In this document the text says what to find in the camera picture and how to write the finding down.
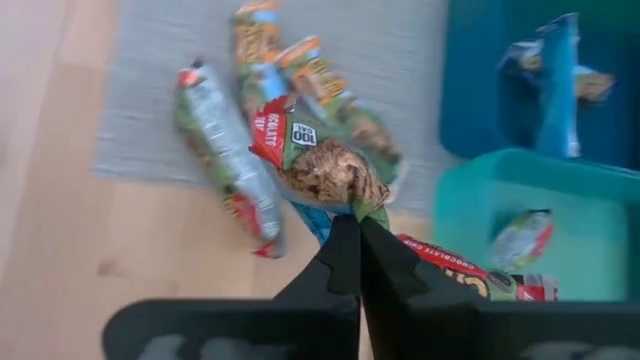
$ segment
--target snack bar wrapper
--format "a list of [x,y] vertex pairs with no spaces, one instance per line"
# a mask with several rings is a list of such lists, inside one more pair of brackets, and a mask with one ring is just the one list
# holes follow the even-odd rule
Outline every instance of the snack bar wrapper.
[[389,187],[340,132],[299,113],[286,113],[281,97],[251,120],[251,151],[270,162],[295,199],[334,214],[373,217],[388,228]]
[[484,270],[464,257],[438,246],[401,234],[398,240],[420,258],[436,265],[455,281],[473,287],[490,300],[557,301],[557,281],[547,275],[511,275],[501,270]]
[[214,71],[201,61],[181,70],[176,98],[178,129],[202,160],[229,212],[263,241],[256,253],[284,255],[278,194],[260,159],[247,149],[249,131]]
[[316,117],[348,134],[351,143],[366,154],[379,179],[392,185],[393,198],[407,165],[380,117],[358,100],[320,56],[320,38],[308,37],[289,47],[278,63]]
[[493,264],[505,271],[520,271],[538,259],[553,232],[551,210],[528,210],[498,234],[493,243]]
[[233,16],[235,67],[246,119],[289,91],[275,65],[280,54],[278,15],[277,2],[264,0],[242,6]]
[[[577,14],[567,14],[566,16],[577,18]],[[542,27],[538,30],[538,34],[544,34],[548,32],[548,29],[548,25]],[[580,38],[576,31],[573,41],[577,44],[579,40]],[[544,44],[542,36],[513,43],[502,59],[501,68],[507,73],[523,78],[532,86],[541,88],[543,72],[542,50]],[[608,98],[615,83],[613,75],[604,74],[587,66],[577,64],[572,69],[575,81],[575,96],[578,99],[591,103],[600,103]]]

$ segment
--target teal plastic bin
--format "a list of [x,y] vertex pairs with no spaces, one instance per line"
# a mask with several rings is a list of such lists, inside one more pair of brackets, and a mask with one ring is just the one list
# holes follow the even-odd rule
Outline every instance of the teal plastic bin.
[[638,172],[501,150],[440,179],[435,241],[492,267],[496,235],[523,211],[548,208],[551,240],[522,273],[555,276],[560,300],[640,300],[639,206]]

